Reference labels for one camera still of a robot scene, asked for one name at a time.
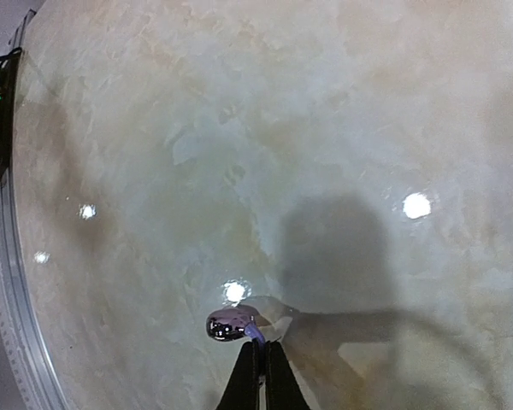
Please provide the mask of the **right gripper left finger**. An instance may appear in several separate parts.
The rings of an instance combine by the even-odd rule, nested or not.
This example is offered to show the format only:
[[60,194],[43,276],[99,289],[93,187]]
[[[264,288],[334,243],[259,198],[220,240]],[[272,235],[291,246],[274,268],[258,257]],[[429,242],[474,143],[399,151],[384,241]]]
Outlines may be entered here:
[[243,344],[216,410],[257,410],[260,407],[260,359],[257,341]]

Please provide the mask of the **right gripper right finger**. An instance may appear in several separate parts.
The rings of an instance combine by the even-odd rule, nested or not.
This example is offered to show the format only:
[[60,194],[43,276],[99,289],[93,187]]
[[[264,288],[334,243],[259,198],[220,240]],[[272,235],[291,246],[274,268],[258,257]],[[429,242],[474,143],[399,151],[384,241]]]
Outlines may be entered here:
[[310,410],[280,342],[267,342],[264,359],[268,410]]

